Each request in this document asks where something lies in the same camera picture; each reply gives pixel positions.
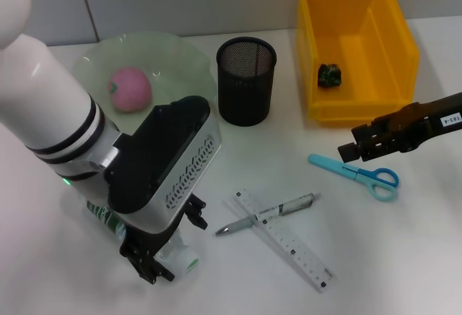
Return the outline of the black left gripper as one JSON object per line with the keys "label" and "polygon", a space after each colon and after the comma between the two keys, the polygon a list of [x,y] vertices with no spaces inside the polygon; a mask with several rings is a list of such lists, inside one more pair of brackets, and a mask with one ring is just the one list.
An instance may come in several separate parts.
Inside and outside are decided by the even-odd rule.
{"label": "black left gripper", "polygon": [[[200,229],[206,229],[208,226],[202,217],[202,210],[205,207],[206,203],[195,194],[189,196],[183,207],[184,214],[191,224]],[[158,277],[169,282],[175,279],[175,275],[158,262],[154,255],[172,238],[181,220],[182,217],[177,217],[160,233],[148,233],[126,225],[126,236],[119,252],[130,261],[139,276],[148,283],[156,283]]]}

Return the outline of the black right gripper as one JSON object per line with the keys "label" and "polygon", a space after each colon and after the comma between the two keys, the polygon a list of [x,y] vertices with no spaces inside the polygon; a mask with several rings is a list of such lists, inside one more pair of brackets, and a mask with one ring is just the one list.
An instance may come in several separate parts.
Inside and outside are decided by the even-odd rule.
{"label": "black right gripper", "polygon": [[458,130],[461,93],[429,103],[412,103],[369,124],[356,126],[351,130],[354,142],[337,150],[344,162],[366,162],[395,152],[413,151],[431,138]]}

